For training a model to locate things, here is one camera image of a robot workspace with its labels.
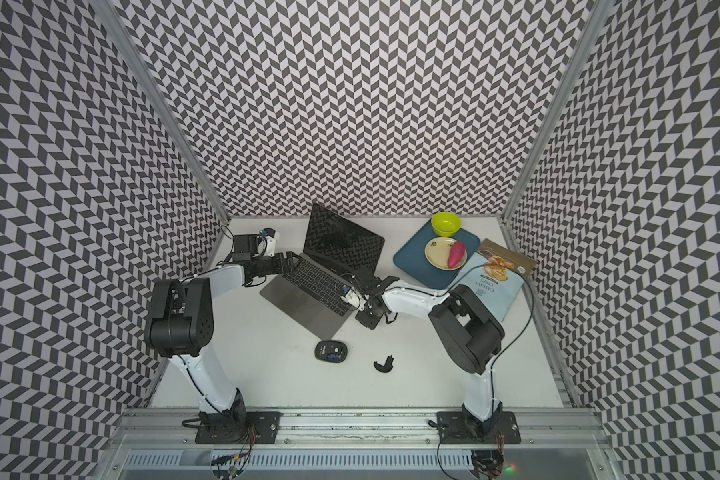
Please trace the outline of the grey laptop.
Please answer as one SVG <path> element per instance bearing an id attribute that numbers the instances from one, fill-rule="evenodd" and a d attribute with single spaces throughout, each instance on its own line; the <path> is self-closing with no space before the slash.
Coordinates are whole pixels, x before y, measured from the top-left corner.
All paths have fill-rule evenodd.
<path id="1" fill-rule="evenodd" d="M 340 289 L 361 267 L 374 271 L 385 239 L 333 210 L 313 203 L 298 267 L 260 292 L 269 303 L 320 340 L 330 340 L 355 311 Z"/>

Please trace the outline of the black wireless mouse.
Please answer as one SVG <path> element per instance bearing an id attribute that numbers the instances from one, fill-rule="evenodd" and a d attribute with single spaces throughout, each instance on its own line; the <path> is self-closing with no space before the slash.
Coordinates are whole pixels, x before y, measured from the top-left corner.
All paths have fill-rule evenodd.
<path id="1" fill-rule="evenodd" d="M 315 347 L 314 356 L 317 360 L 327 363 L 343 363 L 348 356 L 348 347 L 341 341 L 321 340 Z"/>

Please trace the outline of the black mouse battery cover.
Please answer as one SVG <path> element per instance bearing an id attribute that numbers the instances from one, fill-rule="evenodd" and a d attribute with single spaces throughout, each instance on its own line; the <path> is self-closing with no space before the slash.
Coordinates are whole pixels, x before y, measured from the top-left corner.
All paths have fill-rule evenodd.
<path id="1" fill-rule="evenodd" d="M 392 355 L 389 355 L 386 357 L 385 361 L 383 363 L 375 362 L 373 364 L 374 369 L 380 373 L 390 373 L 393 369 L 393 363 L 394 363 L 394 357 Z"/>

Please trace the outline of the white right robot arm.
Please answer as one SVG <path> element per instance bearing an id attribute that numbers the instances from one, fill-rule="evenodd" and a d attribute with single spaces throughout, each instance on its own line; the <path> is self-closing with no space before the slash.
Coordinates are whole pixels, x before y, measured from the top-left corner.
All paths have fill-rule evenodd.
<path id="1" fill-rule="evenodd" d="M 380 279 L 363 268 L 339 292 L 371 330 L 391 314 L 428 319 L 449 358 L 465 373 L 462 408 L 469 421 L 484 428 L 498 421 L 502 402 L 495 368 L 511 346 L 502 344 L 504 327 L 469 286 L 458 280 L 444 290 L 416 287 L 396 276 Z"/>

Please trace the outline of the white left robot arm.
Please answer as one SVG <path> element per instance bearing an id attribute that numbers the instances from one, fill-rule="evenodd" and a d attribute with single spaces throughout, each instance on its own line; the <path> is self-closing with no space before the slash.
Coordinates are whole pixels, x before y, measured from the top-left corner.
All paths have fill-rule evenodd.
<path id="1" fill-rule="evenodd" d="M 290 273 L 299 261 L 291 251 L 234 254 L 230 261 L 192 277 L 155 283 L 145 342 L 180 369 L 196 395 L 202 425 L 243 429 L 247 424 L 242 393 L 224 373 L 211 345 L 214 291 L 247 288 L 258 277 Z"/>

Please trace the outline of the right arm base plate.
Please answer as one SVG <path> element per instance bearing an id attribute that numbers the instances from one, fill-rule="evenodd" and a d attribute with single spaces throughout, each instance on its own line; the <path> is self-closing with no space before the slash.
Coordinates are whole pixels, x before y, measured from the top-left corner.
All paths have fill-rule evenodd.
<path id="1" fill-rule="evenodd" d="M 515 445 L 522 442 L 520 428 L 511 411 L 497 411 L 481 421 L 466 410 L 436 413 L 439 440 L 446 445 Z"/>

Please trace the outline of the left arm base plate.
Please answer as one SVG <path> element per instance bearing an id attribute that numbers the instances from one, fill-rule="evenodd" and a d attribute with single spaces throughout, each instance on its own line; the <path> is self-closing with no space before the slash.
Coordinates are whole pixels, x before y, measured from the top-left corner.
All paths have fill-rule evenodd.
<path id="1" fill-rule="evenodd" d="M 246 441 L 274 444 L 279 432 L 280 411 L 248 411 L 243 420 L 230 419 L 219 413 L 198 416 L 195 443 L 200 445 L 232 445 Z"/>

